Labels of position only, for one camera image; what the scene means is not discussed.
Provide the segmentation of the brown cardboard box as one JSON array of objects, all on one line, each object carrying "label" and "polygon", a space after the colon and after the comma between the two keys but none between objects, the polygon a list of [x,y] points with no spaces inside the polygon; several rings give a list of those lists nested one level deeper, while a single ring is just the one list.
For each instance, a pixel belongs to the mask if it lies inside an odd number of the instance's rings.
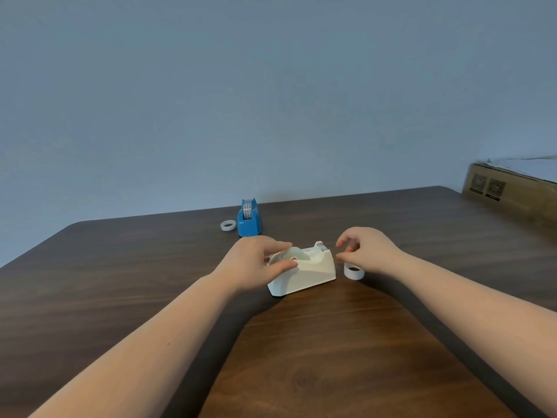
[{"label": "brown cardboard box", "polygon": [[463,196],[557,233],[557,179],[540,179],[486,163],[469,166]]}]

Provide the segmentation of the person's left hand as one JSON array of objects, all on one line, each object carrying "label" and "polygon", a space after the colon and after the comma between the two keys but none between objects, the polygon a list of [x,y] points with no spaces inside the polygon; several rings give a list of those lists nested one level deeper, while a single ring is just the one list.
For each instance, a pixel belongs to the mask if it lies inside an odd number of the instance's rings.
[{"label": "person's left hand", "polygon": [[266,278],[270,256],[290,247],[292,243],[276,241],[268,236],[241,238],[210,274],[210,281],[229,295],[260,288],[275,279]]}]

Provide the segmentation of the person's right hand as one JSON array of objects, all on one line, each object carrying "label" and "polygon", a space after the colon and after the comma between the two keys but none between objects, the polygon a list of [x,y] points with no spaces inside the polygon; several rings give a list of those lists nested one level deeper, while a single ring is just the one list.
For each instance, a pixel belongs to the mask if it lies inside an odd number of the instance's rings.
[{"label": "person's right hand", "polygon": [[400,267],[407,259],[383,232],[371,227],[351,227],[345,230],[336,242],[342,252],[362,252],[364,264],[353,264],[365,272],[398,278]]}]

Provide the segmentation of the person's right forearm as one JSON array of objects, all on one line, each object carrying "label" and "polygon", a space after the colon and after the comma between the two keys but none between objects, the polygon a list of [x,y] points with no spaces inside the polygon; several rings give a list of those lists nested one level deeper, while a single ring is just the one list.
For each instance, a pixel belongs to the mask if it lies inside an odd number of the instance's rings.
[{"label": "person's right forearm", "polygon": [[403,283],[494,371],[557,418],[557,313],[397,251]]}]

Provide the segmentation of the clear tape roll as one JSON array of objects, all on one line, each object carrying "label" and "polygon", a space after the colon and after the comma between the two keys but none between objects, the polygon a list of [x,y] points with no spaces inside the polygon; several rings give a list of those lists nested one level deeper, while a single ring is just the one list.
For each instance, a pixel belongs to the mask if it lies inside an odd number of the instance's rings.
[{"label": "clear tape roll", "polygon": [[302,249],[298,247],[290,247],[284,251],[271,255],[268,260],[268,265],[272,265],[283,260],[310,261],[311,258],[308,253]]}]

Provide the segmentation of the white tape dispenser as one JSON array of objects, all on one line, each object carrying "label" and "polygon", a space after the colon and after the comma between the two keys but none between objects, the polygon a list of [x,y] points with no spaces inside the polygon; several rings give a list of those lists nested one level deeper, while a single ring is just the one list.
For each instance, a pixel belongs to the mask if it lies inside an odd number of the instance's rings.
[{"label": "white tape dispenser", "polygon": [[272,296],[282,297],[337,278],[332,253],[322,241],[317,241],[313,247],[302,250],[308,253],[311,260],[298,260],[297,268],[271,281],[268,289]]}]

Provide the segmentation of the white paper sheet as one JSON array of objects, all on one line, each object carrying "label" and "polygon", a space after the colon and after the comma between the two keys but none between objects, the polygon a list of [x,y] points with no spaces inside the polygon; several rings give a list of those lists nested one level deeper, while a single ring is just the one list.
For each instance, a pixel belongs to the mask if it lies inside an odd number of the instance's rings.
[{"label": "white paper sheet", "polygon": [[479,162],[478,164],[557,184],[557,155],[536,158],[495,159]]}]

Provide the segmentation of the blue tape dispenser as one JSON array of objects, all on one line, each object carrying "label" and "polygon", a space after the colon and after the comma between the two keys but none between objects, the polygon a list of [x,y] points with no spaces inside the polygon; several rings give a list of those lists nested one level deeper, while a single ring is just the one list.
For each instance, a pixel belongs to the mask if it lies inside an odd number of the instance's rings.
[{"label": "blue tape dispenser", "polygon": [[261,215],[258,208],[258,203],[254,204],[253,216],[250,220],[243,220],[242,218],[242,205],[237,214],[237,230],[239,237],[258,236],[262,231]]}]

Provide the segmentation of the person's left forearm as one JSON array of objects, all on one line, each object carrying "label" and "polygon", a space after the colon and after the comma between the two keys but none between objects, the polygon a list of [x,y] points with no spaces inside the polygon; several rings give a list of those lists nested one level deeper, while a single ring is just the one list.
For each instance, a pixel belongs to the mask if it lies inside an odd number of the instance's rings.
[{"label": "person's left forearm", "polygon": [[199,279],[29,418],[160,418],[239,288],[231,275]]}]

